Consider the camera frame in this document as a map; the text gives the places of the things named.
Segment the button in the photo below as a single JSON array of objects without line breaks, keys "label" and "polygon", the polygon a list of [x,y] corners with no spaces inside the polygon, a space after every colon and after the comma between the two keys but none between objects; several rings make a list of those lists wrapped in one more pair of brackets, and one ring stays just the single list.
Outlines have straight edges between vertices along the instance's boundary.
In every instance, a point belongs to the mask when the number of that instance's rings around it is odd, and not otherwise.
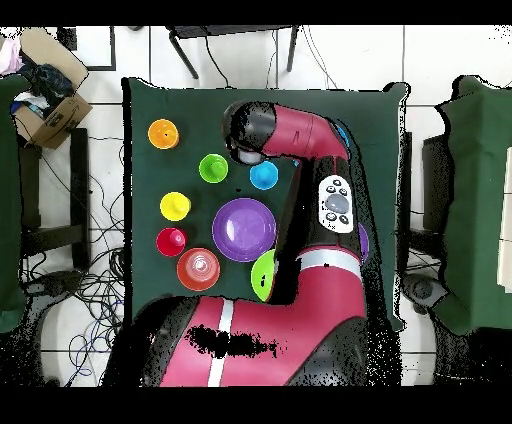
[{"label": "button", "polygon": [[348,212],[348,200],[340,194],[331,194],[325,201],[325,207],[336,213]]}]

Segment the red cup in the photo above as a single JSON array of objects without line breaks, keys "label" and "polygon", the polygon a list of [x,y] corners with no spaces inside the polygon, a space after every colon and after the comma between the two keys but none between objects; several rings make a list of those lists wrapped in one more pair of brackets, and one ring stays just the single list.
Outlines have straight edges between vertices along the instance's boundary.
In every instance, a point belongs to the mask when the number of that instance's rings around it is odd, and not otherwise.
[{"label": "red cup", "polygon": [[176,273],[181,284],[193,291],[203,291],[212,287],[220,275],[220,265],[216,256],[207,249],[187,250],[179,259]]},{"label": "red cup", "polygon": [[179,228],[164,228],[156,237],[156,248],[164,256],[178,256],[187,243],[187,235]]}]

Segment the blue cup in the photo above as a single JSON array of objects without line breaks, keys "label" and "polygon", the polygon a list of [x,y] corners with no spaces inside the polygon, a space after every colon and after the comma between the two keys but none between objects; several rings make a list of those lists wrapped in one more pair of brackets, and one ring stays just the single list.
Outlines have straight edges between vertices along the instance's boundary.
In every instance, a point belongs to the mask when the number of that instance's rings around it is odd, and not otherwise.
[{"label": "blue cup", "polygon": [[279,171],[272,162],[265,161],[251,168],[249,179],[257,189],[268,190],[276,185]]}]

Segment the white stripe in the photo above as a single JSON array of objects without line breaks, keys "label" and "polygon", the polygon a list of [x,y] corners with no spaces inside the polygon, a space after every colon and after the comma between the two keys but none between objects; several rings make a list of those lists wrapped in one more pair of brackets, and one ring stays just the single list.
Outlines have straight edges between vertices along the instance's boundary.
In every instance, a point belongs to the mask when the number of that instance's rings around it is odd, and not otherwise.
[{"label": "white stripe", "polygon": [[[233,319],[234,305],[232,300],[223,299],[222,314],[220,315],[219,331],[225,331],[229,334],[231,330],[231,320]],[[222,378],[222,370],[224,369],[223,358],[213,358],[210,367],[210,376],[208,378],[208,387],[219,387]]]},{"label": "white stripe", "polygon": [[303,253],[302,255],[299,255],[297,259],[298,258],[301,259],[301,271],[306,268],[329,264],[329,266],[345,269],[361,279],[361,266],[359,261],[347,252],[343,252],[341,250],[318,249]]}]

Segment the yellow cup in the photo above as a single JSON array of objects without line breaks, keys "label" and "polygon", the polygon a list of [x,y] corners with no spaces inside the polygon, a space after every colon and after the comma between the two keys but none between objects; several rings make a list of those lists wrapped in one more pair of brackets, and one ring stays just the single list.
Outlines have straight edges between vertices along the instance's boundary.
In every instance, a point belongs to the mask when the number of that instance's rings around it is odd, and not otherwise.
[{"label": "yellow cup", "polygon": [[149,127],[148,138],[156,148],[170,149],[178,144],[178,129],[171,121],[159,119]]},{"label": "yellow cup", "polygon": [[160,201],[160,212],[169,221],[181,221],[190,211],[192,203],[183,194],[173,191]]}]

